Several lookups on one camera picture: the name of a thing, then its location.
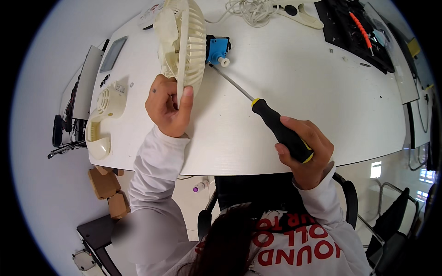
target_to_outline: screwdriver shaft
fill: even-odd
[[[236,87],[239,91],[241,91],[241,93],[244,94],[244,96],[246,96],[249,100],[254,101],[255,98],[253,98],[249,93],[247,93],[244,89],[242,89],[241,86],[239,86],[236,82],[234,82],[231,78],[229,78],[228,76],[226,76],[223,72],[221,72],[218,68],[216,68],[215,66],[213,66],[213,64],[209,64],[210,67],[212,67],[213,69],[215,69],[215,71],[218,72],[218,74],[220,74],[221,76],[223,76],[226,80],[228,80],[228,82],[230,82],[234,87]]]

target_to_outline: white desk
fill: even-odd
[[[224,12],[224,0],[197,3],[209,20]],[[305,8],[317,17],[313,4]],[[92,164],[132,170],[137,150],[153,127],[144,102],[160,72],[158,40],[153,30],[141,30],[136,23],[134,18],[112,35],[109,45],[123,36],[129,38],[114,68],[97,75],[91,111],[106,74],[110,73],[107,83],[123,81],[128,92],[122,117],[101,122],[101,133],[111,137],[111,153],[103,160],[90,156]],[[222,68],[223,72],[252,96],[266,99],[280,114],[315,123],[335,145],[337,165],[401,150],[404,111],[393,74],[361,66],[360,62],[366,63],[361,58],[326,43],[322,30],[283,16],[275,15],[262,28],[250,27],[236,16],[206,27],[208,34],[231,39],[231,64]],[[192,141],[186,148],[181,174],[289,171],[274,150],[277,140],[252,112],[250,101],[208,66],[187,134]]]

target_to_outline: screwdriver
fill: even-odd
[[[278,112],[271,109],[264,99],[253,98],[249,93],[247,93],[241,86],[235,83],[231,78],[226,76],[218,68],[209,64],[210,67],[215,69],[218,74],[224,77],[228,82],[230,82],[234,87],[236,87],[241,93],[244,94],[249,100],[251,100],[252,111],[261,116],[264,123],[275,135],[278,142],[285,145],[289,151],[290,155],[301,163],[307,163],[313,157],[313,150],[307,145],[307,143],[297,135],[296,132],[287,128],[281,123]]]

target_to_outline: dark hair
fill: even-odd
[[[193,262],[181,266],[177,275],[243,276],[259,251],[249,252],[256,223],[251,218],[250,205],[234,207],[220,215],[209,229],[201,252]]]

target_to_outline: blue motor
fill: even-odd
[[[206,36],[206,63],[217,65],[221,64],[226,67],[230,64],[230,60],[225,56],[232,48],[230,38],[215,37],[208,34]]]

